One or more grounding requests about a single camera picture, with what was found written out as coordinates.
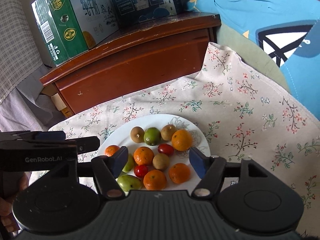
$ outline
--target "barcode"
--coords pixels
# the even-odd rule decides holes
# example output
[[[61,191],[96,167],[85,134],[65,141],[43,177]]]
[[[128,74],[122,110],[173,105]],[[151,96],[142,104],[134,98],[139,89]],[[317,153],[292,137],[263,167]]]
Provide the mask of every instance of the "barcode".
[[[45,42],[48,43],[54,39],[52,30],[50,28],[50,25],[48,21],[44,22],[43,24],[40,25],[42,34],[44,36]]]

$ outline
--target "kiwi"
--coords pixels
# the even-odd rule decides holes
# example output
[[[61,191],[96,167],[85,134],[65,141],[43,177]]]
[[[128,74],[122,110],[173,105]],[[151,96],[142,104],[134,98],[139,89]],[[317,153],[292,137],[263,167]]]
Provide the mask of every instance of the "kiwi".
[[[156,170],[164,171],[169,167],[170,159],[164,153],[158,153],[152,160],[152,165]]]
[[[171,141],[172,135],[176,132],[176,128],[173,124],[168,124],[161,130],[161,137],[165,141]]]
[[[130,132],[130,137],[132,141],[135,143],[143,143],[143,136],[144,136],[144,130],[141,127],[133,127],[131,132]]]

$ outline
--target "green milk box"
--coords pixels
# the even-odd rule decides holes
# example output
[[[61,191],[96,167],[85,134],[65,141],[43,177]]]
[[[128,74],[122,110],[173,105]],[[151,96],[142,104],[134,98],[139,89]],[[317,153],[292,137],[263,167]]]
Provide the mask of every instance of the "green milk box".
[[[32,9],[56,66],[118,30],[111,0],[36,0]]]

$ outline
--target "wooden drawer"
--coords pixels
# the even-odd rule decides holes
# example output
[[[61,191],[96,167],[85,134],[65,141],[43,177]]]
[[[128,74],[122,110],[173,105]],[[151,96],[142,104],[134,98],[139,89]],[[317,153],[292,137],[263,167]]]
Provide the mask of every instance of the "wooden drawer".
[[[199,71],[210,35],[206,28],[145,42],[94,61],[55,83],[76,114]]]

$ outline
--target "wooden nightstand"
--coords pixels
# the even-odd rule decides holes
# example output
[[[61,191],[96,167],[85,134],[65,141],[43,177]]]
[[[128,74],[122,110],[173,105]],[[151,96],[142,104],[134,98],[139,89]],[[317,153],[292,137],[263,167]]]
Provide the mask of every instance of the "wooden nightstand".
[[[54,83],[77,114],[97,104],[201,69],[219,15],[183,13],[119,30],[52,69],[40,81]]]

